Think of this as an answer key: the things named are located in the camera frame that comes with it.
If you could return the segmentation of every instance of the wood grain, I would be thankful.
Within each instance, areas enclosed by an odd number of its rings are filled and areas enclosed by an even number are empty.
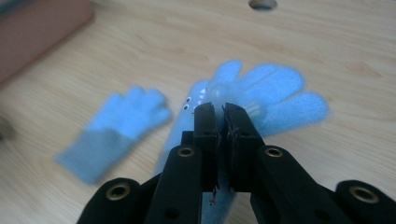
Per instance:
[[[98,186],[53,157],[113,91],[155,87],[177,114],[191,84],[231,59],[293,66],[329,102],[323,123],[267,139],[319,184],[359,179],[396,200],[396,2],[279,0],[259,12],[240,0],[97,0],[95,21],[1,87],[16,135],[0,145],[1,223],[75,223]],[[104,179],[140,183],[172,122]],[[227,223],[256,223],[241,194]]]

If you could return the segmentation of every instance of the brown box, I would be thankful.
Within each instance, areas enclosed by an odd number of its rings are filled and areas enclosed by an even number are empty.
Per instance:
[[[92,17],[88,0],[31,0],[0,15],[0,82]]]

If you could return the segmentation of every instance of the tabletop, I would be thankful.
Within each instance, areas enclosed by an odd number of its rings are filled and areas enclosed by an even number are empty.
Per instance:
[[[94,20],[1,86],[16,134],[0,143],[2,223],[75,223],[105,181],[151,178],[173,121],[151,132],[97,186],[54,161],[111,92],[157,88],[174,117],[190,86],[239,59],[299,70],[323,122],[264,139],[322,186],[358,179],[396,200],[396,1],[95,0]],[[227,223],[256,223],[241,193]]]

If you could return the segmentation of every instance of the table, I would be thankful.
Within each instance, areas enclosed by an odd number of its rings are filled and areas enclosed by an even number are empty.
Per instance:
[[[54,162],[114,91],[155,87],[175,116],[198,79],[231,59],[301,71],[332,113],[264,139],[320,184],[359,179],[396,200],[396,1],[96,0],[94,21],[9,80],[0,112],[17,134],[0,148],[2,223],[74,223],[98,186]],[[148,135],[101,182],[151,177],[172,122]],[[239,194],[227,223],[256,223]]]

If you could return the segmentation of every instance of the blue glove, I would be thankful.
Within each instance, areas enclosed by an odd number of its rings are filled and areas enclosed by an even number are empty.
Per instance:
[[[93,185],[153,128],[171,118],[165,98],[156,90],[131,88],[112,94],[75,143],[56,161]]]
[[[304,92],[304,78],[296,70],[274,63],[259,64],[238,78],[242,63],[229,61],[210,80],[195,83],[182,106],[163,148],[155,174],[162,171],[169,151],[180,145],[181,133],[193,131],[193,109],[210,102],[215,107],[219,128],[225,103],[244,107],[261,136],[286,132],[326,118],[328,107],[316,93]],[[220,190],[213,205],[212,194],[204,193],[202,222],[222,223],[234,199],[227,175],[219,171]]]

